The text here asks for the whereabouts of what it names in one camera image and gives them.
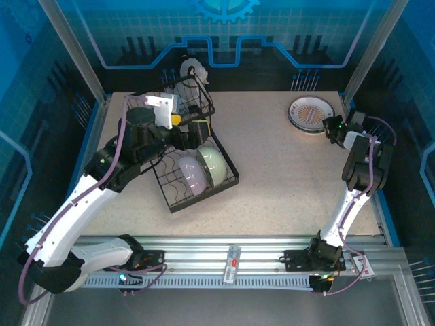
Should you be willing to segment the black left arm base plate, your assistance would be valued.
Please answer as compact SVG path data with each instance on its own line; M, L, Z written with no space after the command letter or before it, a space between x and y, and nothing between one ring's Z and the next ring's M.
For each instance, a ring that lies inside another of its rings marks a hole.
M156 267L152 272L161 272L163 269L164 254L165 252L163 250L135 251L125 264L115 266L115 268L127 271L145 272L146 270Z

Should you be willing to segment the grey plush dog toy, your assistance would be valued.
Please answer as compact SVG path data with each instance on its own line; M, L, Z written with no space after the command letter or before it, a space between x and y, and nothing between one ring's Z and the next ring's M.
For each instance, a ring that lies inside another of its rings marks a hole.
M170 86L171 94L178 95L179 101L179 113L181 115L187 115L190 107L197 106L199 109L206 107L207 91L205 86L209 83L208 71L202 66L202 64L195 58L185 57L179 69L180 78L182 79L177 83Z

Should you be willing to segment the pale green bowl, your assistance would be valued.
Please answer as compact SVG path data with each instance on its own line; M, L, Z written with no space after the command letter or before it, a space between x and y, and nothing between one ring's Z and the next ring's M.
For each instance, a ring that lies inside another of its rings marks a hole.
M211 185L221 185L227 177L226 161L214 147L203 146L197 150L197 158L211 177Z

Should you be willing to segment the lilac bowl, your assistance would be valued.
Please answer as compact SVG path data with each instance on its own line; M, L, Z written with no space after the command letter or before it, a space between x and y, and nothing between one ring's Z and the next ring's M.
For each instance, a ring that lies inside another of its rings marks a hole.
M202 194L207 187L207 177L200 162L193 156L182 156L177 163L192 193Z

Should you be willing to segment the black controller board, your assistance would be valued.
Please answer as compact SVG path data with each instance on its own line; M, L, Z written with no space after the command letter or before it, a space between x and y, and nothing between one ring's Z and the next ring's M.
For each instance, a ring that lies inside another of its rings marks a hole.
M333 274L315 275L309 277L309 286L313 293L326 295L332 288L335 276Z
M118 274L118 290L126 297L128 294L133 295L143 286L143 278L129 273Z

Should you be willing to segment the white number card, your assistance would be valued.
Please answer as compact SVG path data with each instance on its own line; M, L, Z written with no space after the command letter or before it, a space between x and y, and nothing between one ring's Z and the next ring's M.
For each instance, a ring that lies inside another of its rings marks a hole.
M362 253L360 255L352 253L351 259L354 267L358 271L358 274L361 274L361 279L368 279L376 276L376 273L373 270L365 253Z

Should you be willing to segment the white plate orange sunburst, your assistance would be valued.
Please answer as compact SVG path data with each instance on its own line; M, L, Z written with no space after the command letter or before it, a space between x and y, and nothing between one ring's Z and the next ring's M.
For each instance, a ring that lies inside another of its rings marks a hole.
M318 130L323 127L322 121L334 117L333 106L317 96L302 96L295 99L287 110L288 119L304 129Z

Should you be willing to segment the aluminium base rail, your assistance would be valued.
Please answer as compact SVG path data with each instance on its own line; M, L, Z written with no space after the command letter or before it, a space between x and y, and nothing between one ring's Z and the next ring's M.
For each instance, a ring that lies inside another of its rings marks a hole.
M228 249L230 245L241 247L241 257L237 276L281 276L281 275L323 275L333 274L336 280L354 280L358 271L353 265L351 251L345 250L345 271L338 272L287 272L279 261L287 250L304 250L309 237L217 237L217 238L180 238L180 237L141 237L141 245L148 250L163 250L166 272L141 272L135 276L154 275L159 279L163 275L220 275L224 277ZM92 274L117 273L98 268L88 272L79 281L83 288Z

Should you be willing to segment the aluminium enclosure post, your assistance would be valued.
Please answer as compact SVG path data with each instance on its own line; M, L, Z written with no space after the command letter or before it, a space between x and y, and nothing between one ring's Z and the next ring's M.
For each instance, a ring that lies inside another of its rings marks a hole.
M382 17L370 43L364 51L361 60L355 68L343 92L343 104L346 107L350 107L351 101L356 95L359 87L362 85L362 82L370 71L370 68L380 51L385 46L388 37L401 17L408 2L409 0L391 0L388 9Z
M68 51L71 59L75 63L92 95L100 105L104 105L107 99L105 91L57 1L38 0L38 2L54 27L64 47Z

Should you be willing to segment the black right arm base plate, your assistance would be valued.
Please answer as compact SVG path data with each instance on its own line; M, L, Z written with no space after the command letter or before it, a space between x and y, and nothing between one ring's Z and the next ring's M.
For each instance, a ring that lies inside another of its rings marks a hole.
M338 272L347 269L343 256L334 263L320 255L309 254L307 250L284 251L279 261L285 265L287 272Z

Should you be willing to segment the clear label tag red mark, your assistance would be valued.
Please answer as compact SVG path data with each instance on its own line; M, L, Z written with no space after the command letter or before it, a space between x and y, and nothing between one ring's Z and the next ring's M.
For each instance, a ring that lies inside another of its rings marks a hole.
M226 265L224 268L223 283L225 285L233 285L239 268L239 260L241 257L241 247L231 244L228 249Z

